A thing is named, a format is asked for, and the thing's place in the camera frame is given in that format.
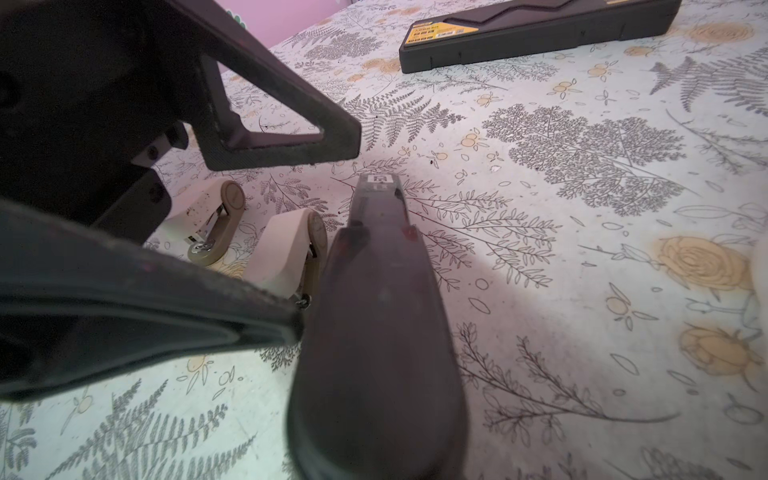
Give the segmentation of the black stapler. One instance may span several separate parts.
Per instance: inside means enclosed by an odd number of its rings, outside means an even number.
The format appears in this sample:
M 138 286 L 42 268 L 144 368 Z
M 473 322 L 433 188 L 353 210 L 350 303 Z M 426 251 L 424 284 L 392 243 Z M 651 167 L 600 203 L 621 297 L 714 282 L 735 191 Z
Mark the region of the black stapler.
M 399 48 L 405 74 L 666 33 L 678 0 L 506 1 L 420 20 Z

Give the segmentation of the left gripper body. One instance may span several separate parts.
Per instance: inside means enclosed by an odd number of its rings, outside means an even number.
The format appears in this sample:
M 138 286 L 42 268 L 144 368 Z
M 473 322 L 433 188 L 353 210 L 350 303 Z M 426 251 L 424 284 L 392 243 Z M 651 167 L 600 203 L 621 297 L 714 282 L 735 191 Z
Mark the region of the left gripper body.
M 154 170 L 188 136 L 153 31 L 199 1 L 1 5 L 1 239 L 29 236 L 15 207 L 135 243 L 166 219 Z

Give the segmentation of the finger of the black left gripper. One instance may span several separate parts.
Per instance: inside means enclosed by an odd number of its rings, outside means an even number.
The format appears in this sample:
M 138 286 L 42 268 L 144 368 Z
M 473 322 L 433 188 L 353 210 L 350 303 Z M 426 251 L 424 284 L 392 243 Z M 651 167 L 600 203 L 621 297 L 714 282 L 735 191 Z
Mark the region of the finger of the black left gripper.
M 161 60 L 211 171 L 356 158 L 360 122 L 214 1 L 161 4 Z
M 1 396 L 26 401 L 206 353 L 295 344 L 298 309 L 251 284 L 1 204 Z

